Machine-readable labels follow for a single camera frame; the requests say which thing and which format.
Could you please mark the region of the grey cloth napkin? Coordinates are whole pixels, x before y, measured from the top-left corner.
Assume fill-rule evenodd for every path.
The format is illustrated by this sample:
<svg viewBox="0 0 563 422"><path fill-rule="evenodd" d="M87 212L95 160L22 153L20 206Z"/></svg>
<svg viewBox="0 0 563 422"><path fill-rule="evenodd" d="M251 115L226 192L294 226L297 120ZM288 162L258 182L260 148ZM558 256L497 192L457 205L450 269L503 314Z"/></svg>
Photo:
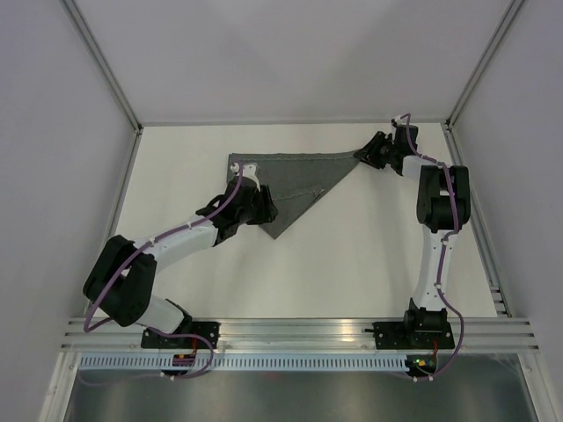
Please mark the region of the grey cloth napkin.
<svg viewBox="0 0 563 422"><path fill-rule="evenodd" d="M229 154L228 163L256 164L278 215L262 226L273 239L285 232L359 163L353 150L310 154Z"/></svg>

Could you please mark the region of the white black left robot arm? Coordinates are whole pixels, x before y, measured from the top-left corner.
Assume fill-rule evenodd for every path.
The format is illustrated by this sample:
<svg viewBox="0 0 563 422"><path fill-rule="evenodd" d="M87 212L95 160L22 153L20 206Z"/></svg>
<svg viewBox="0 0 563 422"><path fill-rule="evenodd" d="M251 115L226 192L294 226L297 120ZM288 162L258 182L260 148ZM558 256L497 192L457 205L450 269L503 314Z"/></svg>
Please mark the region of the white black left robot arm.
<svg viewBox="0 0 563 422"><path fill-rule="evenodd" d="M99 327L91 324L91 318L101 309L121 327L138 324L161 335L171 347L186 346L193 318L178 304L153 293L158 273L198 251L216 247L235 236L242 225L270 223L277 214L269 186L247 177L234 178L223 194L187 222L136 241L111 237L83 287L92 304L84 330Z"/></svg>

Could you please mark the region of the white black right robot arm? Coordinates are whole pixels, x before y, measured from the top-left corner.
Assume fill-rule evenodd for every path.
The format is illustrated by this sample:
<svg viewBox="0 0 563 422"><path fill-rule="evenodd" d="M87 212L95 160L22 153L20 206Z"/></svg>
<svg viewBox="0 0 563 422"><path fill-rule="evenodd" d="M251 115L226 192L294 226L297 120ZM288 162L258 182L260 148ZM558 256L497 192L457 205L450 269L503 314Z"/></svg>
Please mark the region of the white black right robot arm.
<svg viewBox="0 0 563 422"><path fill-rule="evenodd" d="M391 121L392 132L376 132L354 153L360 162L418 183L416 217L422 227L420 272L408 308L400 322L374 323L378 350L445 350L456 348L448 313L462 318L446 299L453 248L472 205L470 173L463 165L447 165L418 151L419 129L403 115Z"/></svg>

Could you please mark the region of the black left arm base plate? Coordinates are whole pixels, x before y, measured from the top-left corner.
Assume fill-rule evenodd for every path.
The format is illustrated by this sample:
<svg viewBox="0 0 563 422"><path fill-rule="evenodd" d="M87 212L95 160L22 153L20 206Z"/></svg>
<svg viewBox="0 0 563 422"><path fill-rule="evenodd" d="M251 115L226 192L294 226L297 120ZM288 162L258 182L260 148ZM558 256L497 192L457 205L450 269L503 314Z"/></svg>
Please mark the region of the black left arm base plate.
<svg viewBox="0 0 563 422"><path fill-rule="evenodd" d="M217 321L192 321L182 324L173 333L163 333L153 328L143 331L141 348L159 350L210 350L216 349L220 338Z"/></svg>

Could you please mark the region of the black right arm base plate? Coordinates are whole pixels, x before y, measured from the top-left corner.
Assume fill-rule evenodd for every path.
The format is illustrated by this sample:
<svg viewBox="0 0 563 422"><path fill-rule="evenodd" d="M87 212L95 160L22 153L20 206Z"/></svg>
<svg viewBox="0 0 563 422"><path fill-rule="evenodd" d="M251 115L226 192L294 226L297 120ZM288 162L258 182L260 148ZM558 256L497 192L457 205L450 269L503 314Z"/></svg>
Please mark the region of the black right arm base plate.
<svg viewBox="0 0 563 422"><path fill-rule="evenodd" d="M377 350L453 350L456 343L450 323L440 328L407 328L402 322L375 322L371 332Z"/></svg>

